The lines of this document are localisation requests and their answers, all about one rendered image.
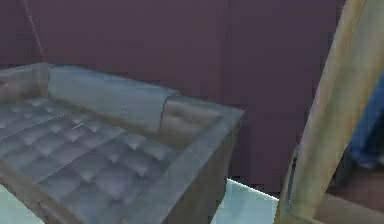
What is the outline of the grey tufted sofa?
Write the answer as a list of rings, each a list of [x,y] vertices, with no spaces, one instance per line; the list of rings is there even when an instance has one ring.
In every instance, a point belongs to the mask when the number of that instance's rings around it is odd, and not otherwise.
[[[77,66],[0,70],[0,186],[44,224],[210,224],[243,111]]]

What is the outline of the wooden door frame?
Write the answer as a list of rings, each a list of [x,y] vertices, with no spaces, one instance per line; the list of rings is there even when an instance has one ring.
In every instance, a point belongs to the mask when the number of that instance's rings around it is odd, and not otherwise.
[[[327,193],[384,69],[384,0],[347,0],[273,224],[384,224],[384,213]]]

